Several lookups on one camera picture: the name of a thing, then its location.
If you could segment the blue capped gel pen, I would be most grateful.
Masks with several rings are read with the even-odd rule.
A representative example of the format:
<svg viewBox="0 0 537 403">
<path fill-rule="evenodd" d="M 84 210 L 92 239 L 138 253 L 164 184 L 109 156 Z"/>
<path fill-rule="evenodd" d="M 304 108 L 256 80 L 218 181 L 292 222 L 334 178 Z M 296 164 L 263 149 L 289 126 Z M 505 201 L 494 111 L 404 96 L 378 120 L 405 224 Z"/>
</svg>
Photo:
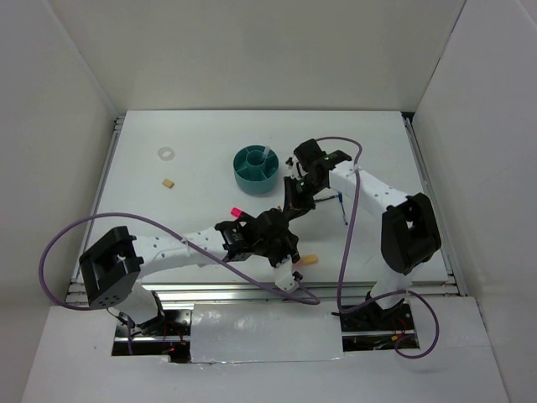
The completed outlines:
<svg viewBox="0 0 537 403">
<path fill-rule="evenodd" d="M 340 205 L 340 207 L 341 207 L 342 220 L 343 220 L 343 222 L 344 222 L 344 225 L 345 225 L 345 226 L 348 226 L 347 214 L 346 214 L 346 210 L 345 210 L 345 206 L 344 206 L 344 201 L 343 201 L 343 195 L 342 195 L 342 193 L 338 192 L 338 193 L 337 193 L 337 196 L 338 196 L 339 205 Z"/>
</svg>

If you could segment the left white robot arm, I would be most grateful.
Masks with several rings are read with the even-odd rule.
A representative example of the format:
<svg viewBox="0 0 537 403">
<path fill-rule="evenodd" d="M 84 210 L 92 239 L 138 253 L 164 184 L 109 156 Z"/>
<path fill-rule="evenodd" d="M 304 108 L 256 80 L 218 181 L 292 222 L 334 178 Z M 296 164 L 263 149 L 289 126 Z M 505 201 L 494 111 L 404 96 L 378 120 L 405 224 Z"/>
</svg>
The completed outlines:
<svg viewBox="0 0 537 403">
<path fill-rule="evenodd" d="M 257 217 L 242 211 L 234 220 L 178 237 L 142 237 L 128 228 L 112 228 L 79 258 L 88 305 L 114 307 L 148 335 L 162 331 L 166 315 L 160 299 L 139 279 L 165 270 L 220 262 L 243 262 L 252 256 L 268 260 L 274 284 L 286 293 L 302 279 L 293 267 L 300 260 L 298 237 L 285 214 L 272 208 Z"/>
</svg>

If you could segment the orange highlighter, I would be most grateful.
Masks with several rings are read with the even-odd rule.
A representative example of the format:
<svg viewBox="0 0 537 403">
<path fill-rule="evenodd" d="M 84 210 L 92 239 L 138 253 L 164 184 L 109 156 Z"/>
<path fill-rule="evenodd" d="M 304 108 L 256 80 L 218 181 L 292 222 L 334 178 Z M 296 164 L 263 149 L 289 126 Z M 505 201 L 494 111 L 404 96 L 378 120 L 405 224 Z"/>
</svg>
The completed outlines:
<svg viewBox="0 0 537 403">
<path fill-rule="evenodd" d="M 301 259 L 295 263 L 295 266 L 302 267 L 302 266 L 309 266 L 313 264 L 317 264 L 319 262 L 318 256 L 316 254 L 310 254 L 306 256 L 302 256 Z"/>
</svg>

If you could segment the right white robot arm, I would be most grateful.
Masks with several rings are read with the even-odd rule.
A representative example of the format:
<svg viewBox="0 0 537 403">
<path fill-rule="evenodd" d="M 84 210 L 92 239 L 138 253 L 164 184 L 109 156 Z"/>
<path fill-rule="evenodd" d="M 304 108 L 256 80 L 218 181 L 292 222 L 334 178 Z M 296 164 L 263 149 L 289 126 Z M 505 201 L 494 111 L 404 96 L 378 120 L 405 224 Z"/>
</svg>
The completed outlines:
<svg viewBox="0 0 537 403">
<path fill-rule="evenodd" d="M 394 189 L 358 165 L 358 158 L 337 150 L 327 153 L 309 139 L 287 160 L 291 174 L 284 179 L 284 214 L 289 220 L 315 209 L 315 196 L 332 189 L 353 201 L 340 271 L 349 262 L 352 232 L 359 209 L 380 222 L 383 265 L 373 288 L 356 311 L 370 326 L 384 329 L 394 321 L 411 287 L 413 271 L 441 248 L 440 231 L 430 198 Z"/>
</svg>

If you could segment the blue clear pen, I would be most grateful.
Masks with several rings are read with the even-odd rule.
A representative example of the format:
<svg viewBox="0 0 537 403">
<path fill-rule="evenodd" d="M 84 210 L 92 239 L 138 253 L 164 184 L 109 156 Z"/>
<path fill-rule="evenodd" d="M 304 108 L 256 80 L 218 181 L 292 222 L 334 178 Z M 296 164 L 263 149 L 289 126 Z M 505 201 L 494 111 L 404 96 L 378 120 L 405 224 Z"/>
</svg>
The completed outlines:
<svg viewBox="0 0 537 403">
<path fill-rule="evenodd" d="M 330 195 L 330 196 L 323 196 L 323 197 L 320 197 L 320 198 L 316 198 L 314 200 L 314 202 L 315 203 L 320 203 L 320 202 L 326 202 L 326 201 L 333 200 L 333 199 L 339 199 L 338 194 L 333 194 L 333 195 Z"/>
</svg>

